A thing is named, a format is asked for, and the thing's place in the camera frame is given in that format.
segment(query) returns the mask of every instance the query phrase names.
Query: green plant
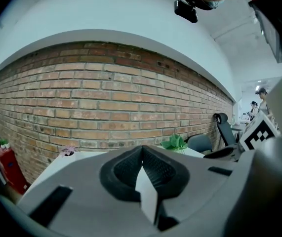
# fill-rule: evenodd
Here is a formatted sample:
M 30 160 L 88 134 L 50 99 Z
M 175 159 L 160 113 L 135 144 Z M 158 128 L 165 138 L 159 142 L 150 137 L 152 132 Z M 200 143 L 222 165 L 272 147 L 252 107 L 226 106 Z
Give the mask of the green plant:
M 161 145 L 165 149 L 175 151 L 184 150 L 185 148 L 187 148 L 187 143 L 184 141 L 184 139 L 176 134 L 171 135 L 169 141 L 161 142 Z
M 1 145 L 6 145 L 6 144 L 8 144 L 8 140 L 0 140 L 0 144 Z

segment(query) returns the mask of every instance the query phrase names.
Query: person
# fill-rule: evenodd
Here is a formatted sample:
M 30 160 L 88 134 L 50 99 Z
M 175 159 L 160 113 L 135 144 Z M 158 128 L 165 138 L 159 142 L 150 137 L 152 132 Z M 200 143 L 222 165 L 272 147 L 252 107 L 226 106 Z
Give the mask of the person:
M 250 117 L 250 121 L 252 121 L 255 118 L 255 116 L 257 115 L 257 113 L 258 113 L 258 107 L 257 107 L 258 104 L 255 101 L 252 101 L 250 103 L 250 105 L 251 105 L 251 110 L 248 113 L 248 115 Z
M 262 102 L 259 105 L 259 110 L 266 114 L 266 116 L 271 120 L 273 118 L 273 113 L 266 103 L 267 91 L 265 88 L 260 88 L 255 94 L 258 94 Z

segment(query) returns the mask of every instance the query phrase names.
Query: red box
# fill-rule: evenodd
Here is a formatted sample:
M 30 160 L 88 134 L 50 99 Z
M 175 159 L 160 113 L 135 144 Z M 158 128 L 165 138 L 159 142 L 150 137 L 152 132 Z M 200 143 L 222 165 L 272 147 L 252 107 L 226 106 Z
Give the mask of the red box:
M 0 147 L 0 170 L 8 184 L 18 193 L 24 194 L 29 184 L 23 176 L 14 151 L 11 148 L 2 149 Z

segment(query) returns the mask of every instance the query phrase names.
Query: black chair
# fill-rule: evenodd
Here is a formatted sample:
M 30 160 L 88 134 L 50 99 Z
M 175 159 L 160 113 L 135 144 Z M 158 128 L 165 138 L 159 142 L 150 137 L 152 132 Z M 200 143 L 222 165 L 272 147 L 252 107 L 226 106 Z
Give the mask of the black chair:
M 224 140 L 225 146 L 236 144 L 235 136 L 228 123 L 228 116 L 225 113 L 215 113 L 215 121 L 217 122 L 218 129 L 221 137 Z
M 240 158 L 241 152 L 238 150 L 238 145 L 226 146 L 218 151 L 212 151 L 212 144 L 208 136 L 205 134 L 198 134 L 191 136 L 187 140 L 188 148 L 202 153 L 211 150 L 210 154 L 205 155 L 203 158 L 220 159 L 228 161 L 236 161 Z
M 207 150 L 212 152 L 212 144 L 208 136 L 204 134 L 198 134 L 191 136 L 188 140 L 188 148 L 202 153 Z

